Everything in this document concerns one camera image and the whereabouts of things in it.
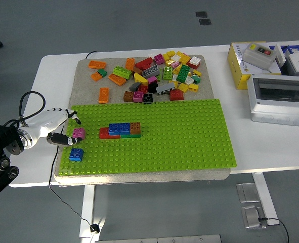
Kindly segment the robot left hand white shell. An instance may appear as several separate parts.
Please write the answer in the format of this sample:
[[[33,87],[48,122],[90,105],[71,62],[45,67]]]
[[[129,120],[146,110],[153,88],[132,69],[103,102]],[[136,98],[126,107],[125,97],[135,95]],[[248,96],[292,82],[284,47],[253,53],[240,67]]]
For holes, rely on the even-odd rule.
[[[73,138],[54,132],[57,127],[65,123],[69,118],[76,120],[79,125],[81,124],[77,117],[77,112],[70,109],[53,108],[38,114],[28,122],[27,126],[18,129],[24,149],[32,148],[39,138],[43,137],[46,137],[51,144],[64,146],[71,146],[82,141],[81,137]]]

